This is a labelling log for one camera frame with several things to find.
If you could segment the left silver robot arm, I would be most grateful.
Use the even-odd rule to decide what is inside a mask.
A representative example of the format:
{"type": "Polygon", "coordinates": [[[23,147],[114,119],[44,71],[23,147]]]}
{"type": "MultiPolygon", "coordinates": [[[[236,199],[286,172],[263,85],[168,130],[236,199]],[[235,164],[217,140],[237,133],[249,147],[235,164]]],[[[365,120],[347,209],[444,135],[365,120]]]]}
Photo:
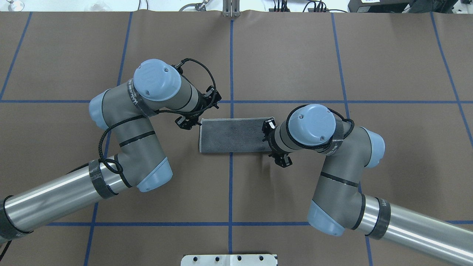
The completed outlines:
{"type": "Polygon", "coordinates": [[[127,82],[95,96],[88,111],[104,130],[99,157],[48,183],[5,197],[1,243],[25,237],[127,188],[149,192],[169,182],[173,173],[150,118],[175,113],[179,115],[176,125],[190,130],[203,112],[217,108],[221,100],[214,77],[202,93],[183,75],[182,66],[189,61],[169,65],[148,59],[127,82]]]}

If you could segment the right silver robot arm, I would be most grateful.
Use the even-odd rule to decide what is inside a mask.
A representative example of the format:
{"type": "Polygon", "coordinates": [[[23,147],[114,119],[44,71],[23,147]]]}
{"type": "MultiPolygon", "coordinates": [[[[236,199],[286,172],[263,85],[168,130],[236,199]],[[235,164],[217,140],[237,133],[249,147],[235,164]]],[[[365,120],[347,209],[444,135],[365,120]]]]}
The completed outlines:
{"type": "Polygon", "coordinates": [[[472,232],[360,192],[362,173],[380,163],[383,138],[320,104],[294,108],[281,123],[262,123],[263,141],[277,165],[292,165],[290,154],[314,150],[324,155],[308,223],[328,235],[346,229],[385,240],[445,262],[472,265],[472,232]]]}

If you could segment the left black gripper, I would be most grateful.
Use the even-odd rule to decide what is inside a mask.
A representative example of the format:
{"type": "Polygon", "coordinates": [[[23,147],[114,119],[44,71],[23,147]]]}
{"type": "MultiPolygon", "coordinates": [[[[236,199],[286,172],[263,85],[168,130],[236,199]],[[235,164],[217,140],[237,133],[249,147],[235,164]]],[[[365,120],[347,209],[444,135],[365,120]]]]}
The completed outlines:
{"type": "Polygon", "coordinates": [[[197,96],[195,108],[189,112],[184,112],[182,116],[175,120],[176,125],[184,130],[191,130],[193,126],[200,126],[199,117],[203,112],[209,108],[218,109],[217,104],[221,100],[220,93],[215,86],[209,86],[205,93],[201,93],[192,87],[192,93],[196,93],[197,96]]]}

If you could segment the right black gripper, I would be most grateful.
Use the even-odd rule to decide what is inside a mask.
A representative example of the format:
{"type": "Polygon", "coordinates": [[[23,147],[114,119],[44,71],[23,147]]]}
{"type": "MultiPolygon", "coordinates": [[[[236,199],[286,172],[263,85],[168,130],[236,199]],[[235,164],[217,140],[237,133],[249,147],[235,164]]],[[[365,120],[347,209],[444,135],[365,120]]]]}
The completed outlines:
{"type": "Polygon", "coordinates": [[[291,166],[293,163],[289,154],[293,150],[282,140],[280,126],[277,126],[273,117],[263,122],[262,133],[264,134],[263,141],[266,141],[271,149],[271,153],[268,156],[273,158],[276,165],[282,168],[291,166]]]}

